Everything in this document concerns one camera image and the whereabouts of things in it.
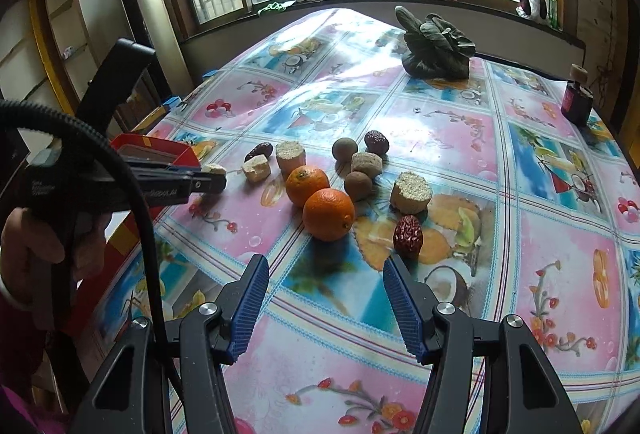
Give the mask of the person's left hand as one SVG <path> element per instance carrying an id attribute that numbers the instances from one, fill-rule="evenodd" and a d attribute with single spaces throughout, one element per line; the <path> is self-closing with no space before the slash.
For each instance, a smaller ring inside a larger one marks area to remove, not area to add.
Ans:
<path id="1" fill-rule="evenodd" d="M 105 230 L 111 214 L 101 214 L 90 233 L 74 249 L 72 276 L 75 283 L 99 275 L 104 267 Z M 37 221 L 27 209 L 11 211 L 1 234 L 1 295 L 19 312 L 42 312 L 50 304 L 36 303 L 42 287 L 36 269 L 61 264 L 66 254 L 60 239 L 46 223 Z"/>

